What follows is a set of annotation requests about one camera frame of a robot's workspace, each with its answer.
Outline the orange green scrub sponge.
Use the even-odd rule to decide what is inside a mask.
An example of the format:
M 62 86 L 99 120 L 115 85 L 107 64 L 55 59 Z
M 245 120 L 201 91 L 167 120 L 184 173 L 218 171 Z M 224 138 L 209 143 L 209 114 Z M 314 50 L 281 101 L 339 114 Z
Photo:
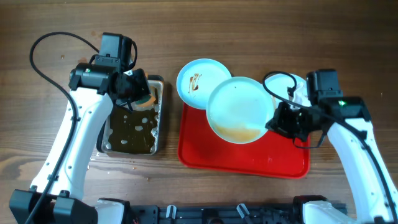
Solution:
M 136 107 L 145 108 L 145 107 L 152 106 L 155 103 L 155 101 L 156 101 L 155 96 L 147 95 L 147 96 L 143 97 L 143 99 L 135 101 L 134 104 Z

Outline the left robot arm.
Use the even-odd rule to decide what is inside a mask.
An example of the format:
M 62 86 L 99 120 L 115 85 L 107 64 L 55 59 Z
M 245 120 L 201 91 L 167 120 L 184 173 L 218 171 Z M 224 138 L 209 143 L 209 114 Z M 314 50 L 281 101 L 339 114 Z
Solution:
M 136 68 L 136 43 L 121 34 L 104 33 L 88 63 L 71 71 L 62 93 L 68 104 L 51 151 L 28 190 L 15 190 L 9 208 L 18 223 L 137 223 L 126 200 L 82 201 L 91 153 L 114 107 L 150 95 L 147 77 Z

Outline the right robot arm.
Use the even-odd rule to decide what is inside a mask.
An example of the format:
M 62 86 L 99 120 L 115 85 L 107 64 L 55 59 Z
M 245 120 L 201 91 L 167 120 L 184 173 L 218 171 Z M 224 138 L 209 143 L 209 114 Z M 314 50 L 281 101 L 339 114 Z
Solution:
M 262 79 L 266 92 L 280 100 L 266 128 L 306 141 L 321 131 L 335 148 L 345 170 L 356 207 L 357 223 L 397 223 L 397 189 L 377 148 L 370 113 L 362 98 L 344 96 L 334 69 L 306 76 L 308 106 L 290 101 L 267 86 L 280 75 L 271 71 Z

